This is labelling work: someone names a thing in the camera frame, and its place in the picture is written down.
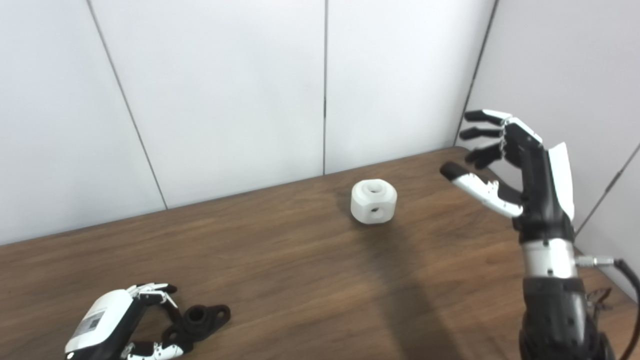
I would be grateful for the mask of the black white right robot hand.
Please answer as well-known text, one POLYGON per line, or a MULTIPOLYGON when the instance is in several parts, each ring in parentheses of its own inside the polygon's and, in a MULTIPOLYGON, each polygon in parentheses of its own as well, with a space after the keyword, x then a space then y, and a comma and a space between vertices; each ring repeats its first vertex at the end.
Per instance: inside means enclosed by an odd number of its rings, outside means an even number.
POLYGON ((466 111, 463 117, 469 123, 485 122, 491 127, 464 129, 460 139, 494 138, 493 143, 474 148, 464 161, 483 170, 504 160, 520 171, 522 190, 483 178, 456 162, 443 164, 441 175, 485 207, 511 219, 522 244, 551 239, 574 243, 573 178, 566 144, 545 148, 541 136, 507 112, 479 109, 466 111))

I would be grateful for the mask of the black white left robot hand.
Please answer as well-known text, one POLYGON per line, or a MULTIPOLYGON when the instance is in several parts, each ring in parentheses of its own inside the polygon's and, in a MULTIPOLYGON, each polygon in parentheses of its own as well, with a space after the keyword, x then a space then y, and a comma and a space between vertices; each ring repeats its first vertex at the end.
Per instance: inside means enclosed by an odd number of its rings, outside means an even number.
POLYGON ((100 296, 84 315, 64 353, 67 360, 172 360, 190 353, 190 342, 131 341, 135 329, 151 306, 161 306, 169 319, 180 319, 172 299, 178 289, 168 283, 150 282, 115 289, 100 296))

